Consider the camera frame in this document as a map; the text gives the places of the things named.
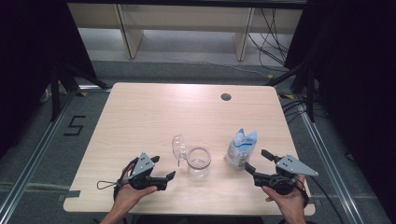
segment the background table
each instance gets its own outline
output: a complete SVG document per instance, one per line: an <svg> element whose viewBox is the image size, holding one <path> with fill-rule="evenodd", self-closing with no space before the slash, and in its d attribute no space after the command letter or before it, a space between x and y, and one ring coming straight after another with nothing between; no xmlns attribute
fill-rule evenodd
<svg viewBox="0 0 396 224"><path fill-rule="evenodd" d="M221 99L223 93L232 96ZM244 128L256 130L258 142L250 163L260 173L274 174L275 165L261 156L265 148L274 155L297 157L276 91L272 87L118 83L110 93L91 142L67 198L69 212L107 212L113 188L99 190L100 180L116 181L129 161L141 152L160 156L152 176L177 171L167 190L143 198L131 211L137 214L280 215L275 203L253 184L246 171L235 171L223 159L230 140ZM172 152L172 139L182 133L187 145L206 147L212 155L206 179L193 179L187 163ZM315 206L305 208L307 215Z"/></svg>

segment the transparent container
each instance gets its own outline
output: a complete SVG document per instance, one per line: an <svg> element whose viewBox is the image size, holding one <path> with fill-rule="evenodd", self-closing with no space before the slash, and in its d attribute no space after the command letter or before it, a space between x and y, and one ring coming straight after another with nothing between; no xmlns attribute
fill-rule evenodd
<svg viewBox="0 0 396 224"><path fill-rule="evenodd" d="M210 153L204 147L194 147L187 152L189 173L195 178L202 179L209 174L210 162Z"/></svg>

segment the gray carpet floor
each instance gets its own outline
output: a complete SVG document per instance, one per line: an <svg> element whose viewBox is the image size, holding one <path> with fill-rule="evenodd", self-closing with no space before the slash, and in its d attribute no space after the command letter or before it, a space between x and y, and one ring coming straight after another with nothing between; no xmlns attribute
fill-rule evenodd
<svg viewBox="0 0 396 224"><path fill-rule="evenodd" d="M262 85L269 75L278 77L282 72L271 71L260 66L225 67L201 63L116 63L92 62L97 76L107 84L118 81L128 82L169 82L169 83L205 83ZM290 93L290 78L276 86L280 94ZM78 78L81 85L90 84ZM8 223L93 223L92 219L101 219L103 213L67 213L63 210L63 197L72 184L75 173L89 144L93 130L106 103L109 92L90 91L86 96L74 96L66 108L62 122L50 142L49 148L37 167L30 184L21 197L18 206ZM292 102L291 99L280 99L282 105ZM369 184L354 161L345 157L347 148L337 131L332 126L331 118L318 99L314 104L316 126L332 156L347 188L350 190L365 223L390 223ZM0 161L0 199L3 200L21 175L41 136L50 124L50 100L44 102L26 124L21 134L20 142L11 148ZM327 174L316 146L305 127L302 116L294 107L286 113L292 139L300 160L319 172L317 181L332 199L336 210L345 223L350 223L344 207L341 205L332 182ZM85 116L76 120L83 125L80 135L65 136L65 133L75 133L68 127L74 116ZM307 220L316 223L341 223L323 191L311 179L307 179L311 189L311 203L317 211ZM264 223L278 223L282 217L262 217Z"/></svg>

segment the desk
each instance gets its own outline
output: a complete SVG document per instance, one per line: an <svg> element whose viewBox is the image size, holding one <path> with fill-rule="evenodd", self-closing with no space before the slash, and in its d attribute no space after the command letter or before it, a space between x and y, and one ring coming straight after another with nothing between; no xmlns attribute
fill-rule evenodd
<svg viewBox="0 0 396 224"><path fill-rule="evenodd" d="M229 93L230 101L221 95ZM116 181L129 161L142 151L160 156L152 176L176 171L165 191L143 198L131 211L136 214L174 215L280 215L275 203L266 203L246 171L235 171L223 159L229 141L240 128L258 132L250 163L258 172L274 174L275 165L261 156L265 148L275 155L297 158L276 91L272 87L142 84L114 85L99 118L67 198L68 212L108 212L113 188L97 189L99 180ZM205 179L193 179L187 163L172 152L172 139L182 133L189 146L210 150L212 162ZM307 215L315 206L305 208Z"/></svg>

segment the wooden tabletop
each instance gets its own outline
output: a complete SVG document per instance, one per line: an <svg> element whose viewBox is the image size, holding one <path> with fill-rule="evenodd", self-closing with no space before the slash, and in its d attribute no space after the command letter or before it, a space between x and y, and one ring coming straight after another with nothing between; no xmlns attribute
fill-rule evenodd
<svg viewBox="0 0 396 224"><path fill-rule="evenodd" d="M221 95L231 95L224 101ZM280 215L275 203L254 186L246 171L235 171L224 160L233 136L244 128L257 131L250 158L257 172L274 174L275 165L261 155L267 149L277 156L298 158L276 91L272 87L117 83L114 85L78 168L67 198L68 212L108 212L113 188L97 189L100 180L115 182L121 170L141 152L160 156L152 176L176 171L165 191L143 198L131 211L137 214L174 215ZM205 147L212 156L210 173L194 179L185 161L177 167L172 139L183 134L188 147ZM315 213L309 204L305 213Z"/></svg>

